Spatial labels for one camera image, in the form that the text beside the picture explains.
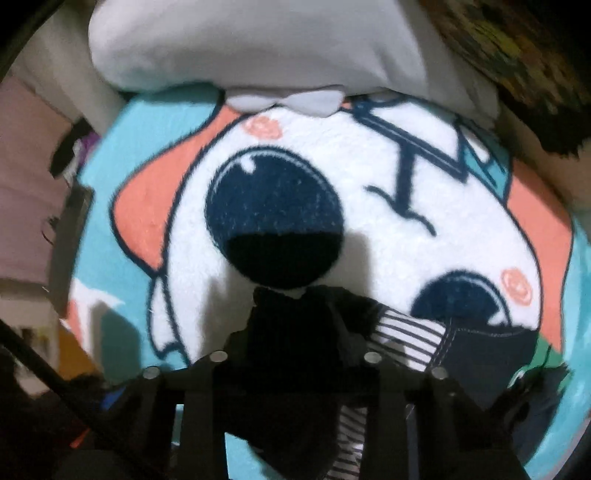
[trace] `white cloth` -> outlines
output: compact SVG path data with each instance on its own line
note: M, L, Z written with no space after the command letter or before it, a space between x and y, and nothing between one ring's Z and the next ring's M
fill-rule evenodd
M207 80L251 111L324 87L331 99L389 89L487 128L498 113L492 84L458 68L415 0L105 0L89 38L96 68L129 90ZM299 95L291 108L336 108L321 97Z

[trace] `dark blue outline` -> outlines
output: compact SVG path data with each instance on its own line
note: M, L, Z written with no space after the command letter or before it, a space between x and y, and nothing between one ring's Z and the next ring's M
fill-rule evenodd
M150 339L150 346L152 347L152 350L154 351L154 354L156 355L156 357L162 361L166 359L166 356L169 353L172 353L174 351L179 351L181 353L181 356L183 357L183 361L187 365L189 365L189 359L186 358L185 355L179 350L179 348L180 348L180 342L178 341L179 336L178 336L177 326L174 322L170 323L170 326L173 330L174 337L176 338L176 341L169 343L162 350L159 350L154 345L154 338L152 336L152 314L153 314L153 312L152 312L152 298L154 297L154 289L156 288L156 282L158 280L160 280L162 282L163 290L164 290L164 280L162 279L161 272L159 271L157 275L153 276L150 279L150 286L148 287L148 295L146 296L146 307L147 307L147 313L148 313L146 321L148 323L148 337Z
M318 178L320 178L325 185L327 185L330 188L330 191L332 193L334 193L334 195L331 194L331 203L335 204L338 207L339 213L340 213L340 217L343 219L343 229L340 232L340 236L341 236L341 242L339 245L339 256L340 256L340 252L343 246L343 239L344 239L344 235L345 235L345 215L343 212L343 205L340 202L340 197L339 194L336 192L335 187L331 184L331 182L329 182L329 180L326 178L326 176L320 171L318 170L318 168L316 168L314 165L312 165L312 163L310 163L308 160L306 160L304 157L298 155L297 153L288 150L286 148L282 148L282 147L276 147L274 145L253 145L251 147L247 147L247 148L243 148L242 150L237 151L236 153L234 153L234 155L232 155L230 158L228 158L224 163L222 163L214 172L212 179L210 181L209 184L209 188L207 189L207 195L205 196L205 206L204 206L204 211L207 212L207 209L209 208L209 206L211 205L211 197L212 197L212 185L213 183L216 181L216 179L218 178L218 175L221 171L223 171L227 165L229 165L231 162L234 162L238 157L241 157L245 154L249 154L249 153L265 153L265 152L276 152L276 153L280 153L282 155L287 155L289 157L292 157L294 160L297 160L298 162L300 162L303 166L305 166L306 168L309 168ZM213 244L215 245L215 247L217 248L217 250L225 257L226 255L224 255L224 253L222 252L222 248L220 248L219 244L217 243L217 241L215 241L213 232L211 231L211 229L209 228L209 224L207 223L207 219L206 219L206 225L207 225L207 231L209 232L210 236L212 237L212 241Z
M223 97L222 97L222 103L219 104L219 108L216 109L216 116L217 113L219 112L219 109L221 109L223 105ZM197 155L197 157L195 158L195 160L193 160L193 163L191 163L190 167L187 169L187 171L185 172L183 179L174 195L174 200L173 200L173 205L170 209L170 213L168 214L168 219L166 222L166 229L164 231L164 249L162 251L162 267L161 270L164 273L163 274L163 290L164 290L164 300L166 303L166 311L168 313L168 316L170 317L170 319L172 320L173 324L174 324L174 328L173 331L174 333L177 335L177 339L180 339L180 335L178 335L178 325L177 325L177 317L174 313L174 308L173 308L173 304L172 301L170 299L170 289L168 287L168 247L170 245L170 229L172 227L172 224L174 222L174 217L176 215L176 211L178 208L178 204L180 203L180 199L183 196L183 192L185 189L185 186L189 180L189 178L191 177L191 175L193 174L194 170L197 168L197 166L201 163L201 160L203 159L203 157L207 154L207 152L209 152L209 150L222 138L226 135L226 133L228 131L230 131L232 128L234 128L235 125L237 125L238 123L242 122L244 119L249 118L250 116L253 116L254 114L252 113L247 113L244 115L239 116L238 118L236 118L233 122L229 123L222 131L220 131L220 133L218 133L214 139L211 140L211 142L209 142L209 144L207 146L205 146ZM183 356L183 358L185 359L185 361L187 362L187 365L190 365L190 358L189 355L185 349L185 346L183 345L182 341L179 340L179 344L181 345L181 348L179 349L179 352L181 353L181 355Z
M569 250L569 260L566 262L566 270L564 270L564 275L562 277L562 286L560 288L560 355L564 354L564 314L563 314L563 304L564 304L564 289L566 288L566 277L569 276L570 270L570 261L573 259L573 250L574 250L574 218L571 214L569 214L568 210L566 212L570 219L570 250Z

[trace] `patterned fabric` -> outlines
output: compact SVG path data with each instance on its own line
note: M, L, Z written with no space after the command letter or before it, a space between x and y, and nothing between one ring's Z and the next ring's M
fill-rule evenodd
M383 312L369 350L386 354L395 362L425 371L430 366L446 328L433 320L415 319L396 310ZM356 480L363 455L367 408L343 406L339 418L338 443L340 452L332 469L326 475L330 480Z
M591 137L591 93L563 42L517 2L421 0L446 43L501 88L545 150L577 151Z
M391 307L364 337L408 366L441 364L482 406L550 347L572 379L553 393L534 479L587 416L589 243L464 118L406 96L352 98L327 118L241 116L187 86L133 99L80 181L95 196L69 322L111 381L222 348L256 288L323 285ZM230 478L264 477L248 445L226 445Z

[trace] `orange object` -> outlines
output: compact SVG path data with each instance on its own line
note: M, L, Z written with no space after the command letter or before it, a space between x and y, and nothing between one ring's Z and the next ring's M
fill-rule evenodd
M573 241L570 216L554 192L518 160L513 162L507 206L538 259L543 292L540 333L557 352L562 352L562 290ZM517 295L524 294L523 286L517 290Z
M283 136L279 122L266 115L257 115L249 118L244 122L242 128L249 135L260 140L279 140Z

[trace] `black fabric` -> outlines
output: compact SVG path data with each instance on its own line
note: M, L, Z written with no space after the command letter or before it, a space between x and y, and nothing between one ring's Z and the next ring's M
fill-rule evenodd
M90 132L92 132L92 127L84 118L81 118L72 126L70 131L64 135L51 158L51 164L49 166L49 173L51 173L54 178L61 175L74 158L73 149L76 140L88 135Z
M538 333L506 326L467 329L448 320L433 359L444 366L480 408L488 408L534 354Z
M526 417L512 429L513 447L521 463L531 459L556 415L562 400L558 386L567 370L564 367L542 368L533 374L539 375L539 379L533 387L535 393L527 401Z

